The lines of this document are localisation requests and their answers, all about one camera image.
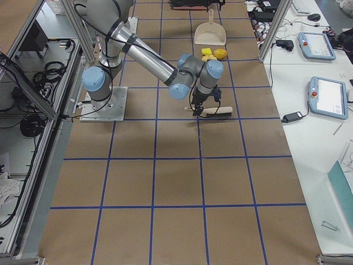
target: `plastic bag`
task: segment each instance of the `plastic bag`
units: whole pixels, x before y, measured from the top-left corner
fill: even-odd
[[[353,0],[343,0],[340,3],[340,8],[342,8],[348,17],[353,18]]]

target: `blue tablet frame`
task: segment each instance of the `blue tablet frame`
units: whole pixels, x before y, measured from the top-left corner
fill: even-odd
[[[304,46],[303,43],[307,41],[306,37],[305,37],[305,34],[310,34],[310,35],[321,35],[324,37],[324,40],[326,42],[326,45],[327,45],[327,48],[330,52],[330,56],[323,56],[323,55],[315,55],[315,54],[312,54],[310,52],[310,48],[309,48],[309,45],[307,46]],[[329,60],[329,61],[332,61],[332,60],[335,60],[336,59],[336,54],[334,52],[334,50],[332,49],[332,46],[331,46],[331,43],[329,41],[329,39],[327,38],[327,35],[324,34],[324,33],[310,33],[310,32],[300,32],[298,34],[298,41],[299,41],[299,46],[304,54],[304,57],[307,58],[307,59],[318,59],[318,60]]]
[[[319,98],[319,80],[325,80],[333,83],[339,83],[341,84],[341,100],[342,100],[342,114],[337,114],[333,112],[325,112],[323,110],[317,109],[317,101]],[[316,97],[311,97],[312,92],[317,92]],[[308,101],[309,101],[309,107],[310,110],[313,113],[318,113],[326,116],[330,116],[333,118],[338,118],[342,120],[348,119],[348,104],[347,104],[347,92],[346,92],[346,84],[344,82],[332,80],[332,79],[327,79],[323,77],[318,77],[318,76],[313,76],[310,80],[309,86],[308,86]]]

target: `gray floor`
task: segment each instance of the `gray floor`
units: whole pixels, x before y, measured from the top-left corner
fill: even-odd
[[[342,29],[353,28],[353,18],[348,17],[335,0],[315,0],[327,22],[337,34],[342,33]]]

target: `tablet screen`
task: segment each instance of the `tablet screen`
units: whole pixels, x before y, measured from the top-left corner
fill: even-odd
[[[318,79],[317,109],[343,115],[342,84]]]
[[[331,56],[324,35],[304,34],[312,55]]]

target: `tablet device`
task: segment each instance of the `tablet device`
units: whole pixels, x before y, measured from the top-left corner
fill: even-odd
[[[336,55],[326,34],[300,32],[298,41],[304,57],[307,59],[336,59]]]
[[[313,113],[344,120],[348,118],[344,82],[314,76],[309,83],[308,90],[309,107]]]

